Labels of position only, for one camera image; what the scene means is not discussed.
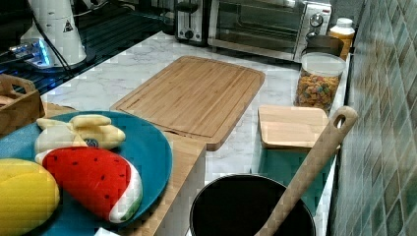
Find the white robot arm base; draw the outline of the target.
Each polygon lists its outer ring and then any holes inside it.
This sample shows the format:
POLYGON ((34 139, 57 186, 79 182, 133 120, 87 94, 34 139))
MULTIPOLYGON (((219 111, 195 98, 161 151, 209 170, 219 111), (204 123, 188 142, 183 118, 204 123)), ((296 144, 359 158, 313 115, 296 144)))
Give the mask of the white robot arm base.
POLYGON ((28 0, 32 26, 9 50, 40 70, 73 69, 87 59, 70 0, 28 0))

